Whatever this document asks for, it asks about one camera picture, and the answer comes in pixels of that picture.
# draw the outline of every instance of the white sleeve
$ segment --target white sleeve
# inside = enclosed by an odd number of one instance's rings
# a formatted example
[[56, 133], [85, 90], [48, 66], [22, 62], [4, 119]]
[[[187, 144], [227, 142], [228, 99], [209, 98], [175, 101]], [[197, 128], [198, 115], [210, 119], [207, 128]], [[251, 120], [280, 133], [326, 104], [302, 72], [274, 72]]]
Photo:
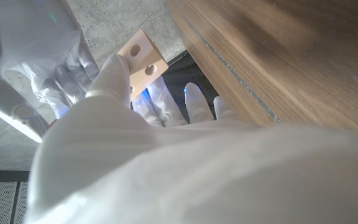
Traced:
[[358, 223], [358, 137], [220, 120], [149, 126], [113, 96], [38, 148], [27, 223]]

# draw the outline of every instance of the wooden board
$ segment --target wooden board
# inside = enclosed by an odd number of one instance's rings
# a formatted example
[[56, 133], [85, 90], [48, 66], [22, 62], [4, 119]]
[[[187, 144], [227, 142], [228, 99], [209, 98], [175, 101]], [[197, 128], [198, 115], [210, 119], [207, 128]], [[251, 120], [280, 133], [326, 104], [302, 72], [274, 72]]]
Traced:
[[139, 30], [118, 54], [128, 64], [131, 83], [131, 102], [162, 75], [168, 64], [147, 34]]
[[358, 132], [358, 1], [167, 3], [185, 47], [242, 119]]

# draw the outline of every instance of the hole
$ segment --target hole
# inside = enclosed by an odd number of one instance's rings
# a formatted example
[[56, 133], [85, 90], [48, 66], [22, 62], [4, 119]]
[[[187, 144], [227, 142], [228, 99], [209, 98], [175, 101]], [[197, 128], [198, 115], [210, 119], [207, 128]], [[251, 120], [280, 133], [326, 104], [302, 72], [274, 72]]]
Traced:
[[135, 57], [137, 54], [139, 54], [140, 52], [140, 46], [139, 45], [135, 45], [132, 47], [131, 49], [131, 56]]
[[156, 70], [157, 70], [157, 67], [155, 65], [149, 65], [144, 70], [144, 72], [146, 73], [146, 75], [153, 75]]

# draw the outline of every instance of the white fabric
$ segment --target white fabric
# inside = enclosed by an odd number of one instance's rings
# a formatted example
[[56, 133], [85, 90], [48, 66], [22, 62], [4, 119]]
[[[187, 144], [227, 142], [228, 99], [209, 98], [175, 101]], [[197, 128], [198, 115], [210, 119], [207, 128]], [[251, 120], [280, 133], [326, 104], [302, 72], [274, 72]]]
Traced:
[[66, 0], [0, 0], [0, 76], [17, 70], [59, 119], [99, 69]]
[[142, 116], [171, 125], [175, 109], [152, 93], [137, 102], [159, 111], [136, 113], [125, 94], [85, 98], [48, 131], [26, 223], [358, 223], [358, 136], [233, 119], [163, 128]]

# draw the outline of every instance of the concrete ceiling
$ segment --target concrete ceiling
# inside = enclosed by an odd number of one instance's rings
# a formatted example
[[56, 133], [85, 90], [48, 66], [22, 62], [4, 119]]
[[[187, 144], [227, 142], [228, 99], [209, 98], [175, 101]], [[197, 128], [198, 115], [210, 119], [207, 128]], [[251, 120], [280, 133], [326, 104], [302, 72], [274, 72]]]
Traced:
[[[166, 61], [185, 50], [165, 0], [68, 0], [68, 3], [99, 67], [140, 28]], [[32, 94], [25, 76], [12, 72], [6, 78], [49, 123], [55, 119], [49, 106], [39, 103]], [[0, 119], [0, 170], [30, 170], [37, 146]]]

